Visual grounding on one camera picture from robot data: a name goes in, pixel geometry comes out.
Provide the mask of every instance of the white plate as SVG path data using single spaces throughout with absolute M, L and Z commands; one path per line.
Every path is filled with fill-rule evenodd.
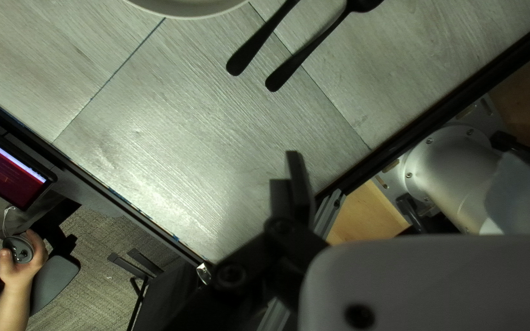
M 209 18 L 234 10 L 248 0 L 124 0 L 143 11 L 167 18 Z

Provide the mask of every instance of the wooden table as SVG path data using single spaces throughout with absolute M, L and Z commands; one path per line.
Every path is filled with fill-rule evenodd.
M 530 0 L 386 0 L 263 86 L 340 0 L 304 0 L 239 77 L 228 57 L 282 0 L 161 19 L 119 0 L 0 0 L 0 105 L 200 255 L 258 233 L 301 151 L 315 190 L 530 31 Z

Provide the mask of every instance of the person's hand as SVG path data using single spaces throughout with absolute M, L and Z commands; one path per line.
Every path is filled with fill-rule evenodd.
M 31 284 L 32 278 L 48 259 L 48 251 L 42 238 L 33 230 L 26 231 L 34 247 L 34 257 L 28 263 L 14 263 L 9 249 L 0 251 L 0 278 L 5 287 L 23 288 Z

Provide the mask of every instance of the human arm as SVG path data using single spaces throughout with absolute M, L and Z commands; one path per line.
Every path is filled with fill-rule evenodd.
M 9 249 L 0 251 L 0 278 L 4 289 L 0 294 L 0 331 L 25 331 L 30 311 L 32 279 L 48 259 L 44 242 L 33 230 L 26 231 L 34 247 L 29 263 L 14 263 Z

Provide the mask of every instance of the cable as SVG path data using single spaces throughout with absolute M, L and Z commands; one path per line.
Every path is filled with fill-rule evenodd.
M 5 210 L 4 210 L 4 221 L 3 221 L 3 224 L 1 224 L 1 232 L 3 232 L 4 237 L 9 237 L 9 236 L 5 233 L 5 217 L 7 217 L 7 213 L 8 213 L 8 211 L 10 211 L 10 209 L 15 209 L 15 207 L 10 206 L 10 207 L 5 208 Z

